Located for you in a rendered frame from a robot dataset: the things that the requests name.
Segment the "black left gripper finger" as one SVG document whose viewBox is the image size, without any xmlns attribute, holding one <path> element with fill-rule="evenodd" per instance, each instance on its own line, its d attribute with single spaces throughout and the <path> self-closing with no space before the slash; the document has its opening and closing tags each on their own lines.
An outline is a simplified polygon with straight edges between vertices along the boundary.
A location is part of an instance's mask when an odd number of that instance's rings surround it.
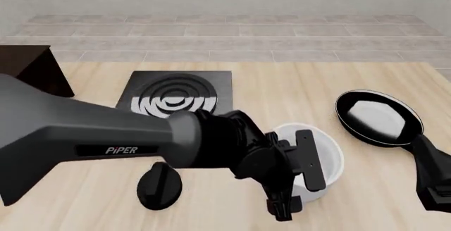
<svg viewBox="0 0 451 231">
<path fill-rule="evenodd" d="M 284 203 L 281 192 L 271 189 L 265 189 L 267 196 L 266 206 L 268 212 L 275 217 L 283 217 Z"/>
<path fill-rule="evenodd" d="M 300 196 L 292 195 L 292 186 L 284 185 L 281 189 L 281 220 L 292 220 L 292 213 L 302 211 L 302 200 Z"/>
</svg>

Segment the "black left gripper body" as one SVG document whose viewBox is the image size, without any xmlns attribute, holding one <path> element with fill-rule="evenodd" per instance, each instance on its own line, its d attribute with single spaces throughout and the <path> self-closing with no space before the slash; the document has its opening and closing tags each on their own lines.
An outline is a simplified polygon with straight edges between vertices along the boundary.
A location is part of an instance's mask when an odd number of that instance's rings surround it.
<svg viewBox="0 0 451 231">
<path fill-rule="evenodd" d="M 294 148 L 286 140 L 279 140 L 275 132 L 266 133 L 265 137 L 262 187 L 265 190 L 292 189 L 297 173 L 289 154 L 294 153 Z"/>
</svg>

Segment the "flat black stove plate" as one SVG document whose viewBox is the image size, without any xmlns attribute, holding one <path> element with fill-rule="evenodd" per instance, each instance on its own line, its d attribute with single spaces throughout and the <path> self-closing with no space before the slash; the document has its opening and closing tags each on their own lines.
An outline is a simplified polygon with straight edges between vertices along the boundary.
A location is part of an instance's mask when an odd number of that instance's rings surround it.
<svg viewBox="0 0 451 231">
<path fill-rule="evenodd" d="M 233 110 L 230 71 L 135 71 L 116 108 L 156 118 L 198 109 L 212 114 Z"/>
</svg>

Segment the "black frying pan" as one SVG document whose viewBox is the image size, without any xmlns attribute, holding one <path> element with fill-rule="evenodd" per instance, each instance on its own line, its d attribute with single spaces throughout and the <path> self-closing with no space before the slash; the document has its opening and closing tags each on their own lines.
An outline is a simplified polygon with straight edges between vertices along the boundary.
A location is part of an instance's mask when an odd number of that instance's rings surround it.
<svg viewBox="0 0 451 231">
<path fill-rule="evenodd" d="M 424 135 L 424 125 L 408 105 L 377 91 L 357 89 L 335 102 L 341 125 L 357 139 L 408 151 L 416 165 L 416 194 L 427 211 L 451 213 L 451 155 Z"/>
</svg>

